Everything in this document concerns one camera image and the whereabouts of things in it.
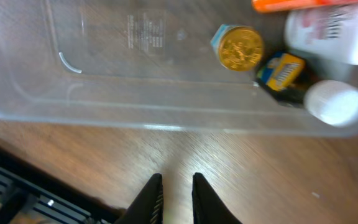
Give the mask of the dark bottle white cap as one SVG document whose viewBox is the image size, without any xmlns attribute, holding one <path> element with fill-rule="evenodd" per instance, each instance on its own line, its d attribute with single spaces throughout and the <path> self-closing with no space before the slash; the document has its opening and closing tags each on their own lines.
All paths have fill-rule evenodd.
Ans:
<svg viewBox="0 0 358 224">
<path fill-rule="evenodd" d="M 358 88 L 323 78 L 304 57 L 277 52 L 255 80 L 278 104 L 303 108 L 330 126 L 341 128 L 358 122 Z"/>
</svg>

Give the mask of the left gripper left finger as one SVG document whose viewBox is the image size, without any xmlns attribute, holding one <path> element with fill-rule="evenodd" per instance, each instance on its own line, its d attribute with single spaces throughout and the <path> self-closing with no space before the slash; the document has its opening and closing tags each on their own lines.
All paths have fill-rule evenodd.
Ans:
<svg viewBox="0 0 358 224">
<path fill-rule="evenodd" d="M 162 175 L 153 174 L 126 212 L 114 224 L 162 224 Z"/>
</svg>

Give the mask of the small gold lid jar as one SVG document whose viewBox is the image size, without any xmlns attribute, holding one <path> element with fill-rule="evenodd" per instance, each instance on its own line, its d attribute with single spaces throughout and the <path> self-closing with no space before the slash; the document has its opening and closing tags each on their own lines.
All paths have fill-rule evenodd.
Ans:
<svg viewBox="0 0 358 224">
<path fill-rule="evenodd" d="M 210 43 L 221 65 L 233 71 L 253 69 L 264 54 L 260 34 L 247 26 L 222 24 Z"/>
</svg>

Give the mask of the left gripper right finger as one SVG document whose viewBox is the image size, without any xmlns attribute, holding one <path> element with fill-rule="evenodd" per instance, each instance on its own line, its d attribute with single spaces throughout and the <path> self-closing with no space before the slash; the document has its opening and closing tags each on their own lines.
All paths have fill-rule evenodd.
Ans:
<svg viewBox="0 0 358 224">
<path fill-rule="evenodd" d="M 193 175 L 192 202 L 194 224 L 241 224 L 199 172 Z"/>
</svg>

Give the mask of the orange tube white cap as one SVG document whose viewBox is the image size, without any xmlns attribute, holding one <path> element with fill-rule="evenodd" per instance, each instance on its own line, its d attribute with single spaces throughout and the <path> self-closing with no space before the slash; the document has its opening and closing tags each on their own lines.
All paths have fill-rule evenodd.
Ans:
<svg viewBox="0 0 358 224">
<path fill-rule="evenodd" d="M 358 3 L 358 0 L 252 0 L 257 12 L 268 13 Z"/>
</svg>

